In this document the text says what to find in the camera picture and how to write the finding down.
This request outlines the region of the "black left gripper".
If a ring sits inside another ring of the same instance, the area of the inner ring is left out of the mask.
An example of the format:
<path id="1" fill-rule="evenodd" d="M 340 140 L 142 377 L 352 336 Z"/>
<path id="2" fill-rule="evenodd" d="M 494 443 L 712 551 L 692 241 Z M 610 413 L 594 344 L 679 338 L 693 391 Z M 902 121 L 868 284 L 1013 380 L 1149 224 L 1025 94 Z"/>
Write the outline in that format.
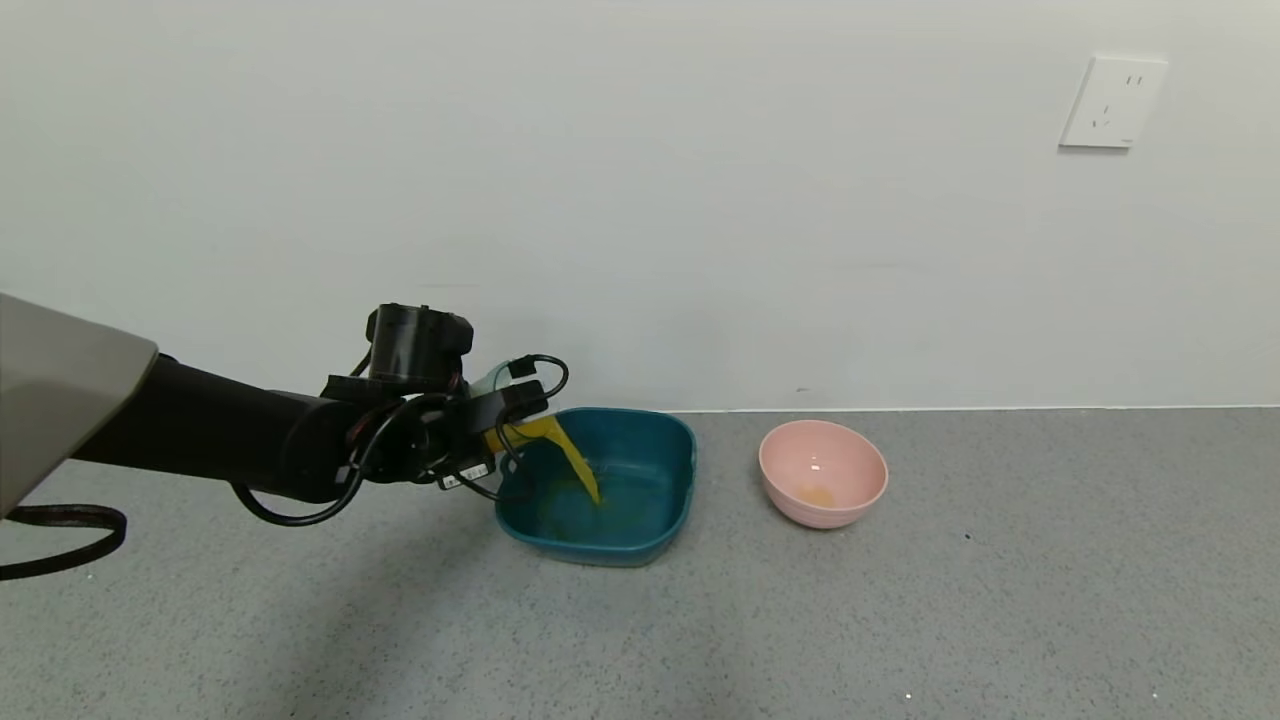
<path id="1" fill-rule="evenodd" d="M 440 410 L 435 416 L 435 486 L 440 489 L 477 488 L 497 469 L 489 436 L 497 419 L 465 410 Z"/>

